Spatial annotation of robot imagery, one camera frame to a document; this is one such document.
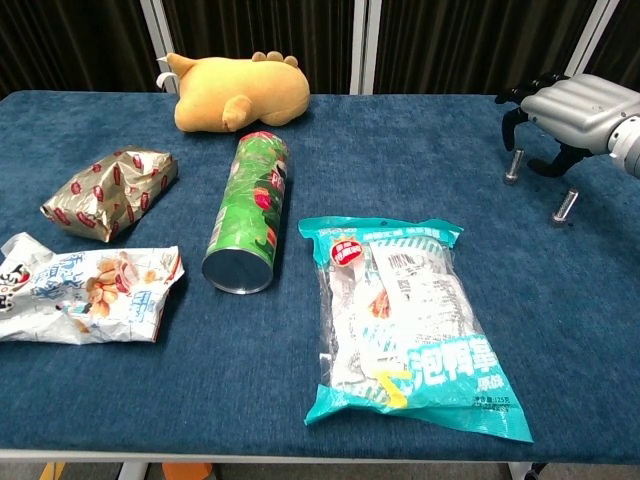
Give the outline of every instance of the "pringles can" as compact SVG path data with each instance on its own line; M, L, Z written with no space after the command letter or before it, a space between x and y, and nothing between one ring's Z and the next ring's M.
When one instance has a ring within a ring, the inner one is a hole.
M220 290L247 294L273 279L289 151L269 132L240 139L202 273Z

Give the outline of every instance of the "blue table cover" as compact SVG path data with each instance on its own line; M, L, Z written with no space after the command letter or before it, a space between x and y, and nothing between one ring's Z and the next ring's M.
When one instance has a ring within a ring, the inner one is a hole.
M235 296L200 273L240 136L188 134L168 94L19 92L0 102L0 242L105 248L38 211L71 175L128 144L172 152L180 178L114 246L178 245L156 344L0 344L0 448L424 460L640 462L640 182L606 157L562 179L511 162L487 96L315 96L269 128L294 162L276 278ZM519 128L528 157L558 144ZM565 228L549 215L570 186ZM454 265L523 405L532 445L350 411L305 427L320 304L301 218L439 217L465 228Z

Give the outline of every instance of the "yellow stuffed animal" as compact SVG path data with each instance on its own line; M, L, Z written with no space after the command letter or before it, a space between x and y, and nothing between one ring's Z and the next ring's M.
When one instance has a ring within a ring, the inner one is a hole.
M309 106L298 61L279 52L256 52L250 60L170 53L167 62L180 79L175 121L184 132L235 132L256 120L280 126Z

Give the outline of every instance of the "black curtain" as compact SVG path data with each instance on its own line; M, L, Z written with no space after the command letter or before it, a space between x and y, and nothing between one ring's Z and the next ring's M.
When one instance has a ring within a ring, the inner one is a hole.
M640 1L618 4L585 72L640 92Z
M595 1L384 0L374 92L497 93L563 73Z
M313 93L348 93L353 0L164 0L177 53L293 55Z
M154 91L137 0L0 0L0 98L16 90Z

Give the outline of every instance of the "gray robotic hand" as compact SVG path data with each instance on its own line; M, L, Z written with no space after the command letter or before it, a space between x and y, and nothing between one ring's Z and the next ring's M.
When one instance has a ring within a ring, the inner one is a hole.
M515 127L535 123L560 143L551 163L528 165L545 177L560 177L585 157L609 154L627 173L640 178L640 93L588 74L545 74L501 93L496 103L518 108L502 119L502 140L515 146Z

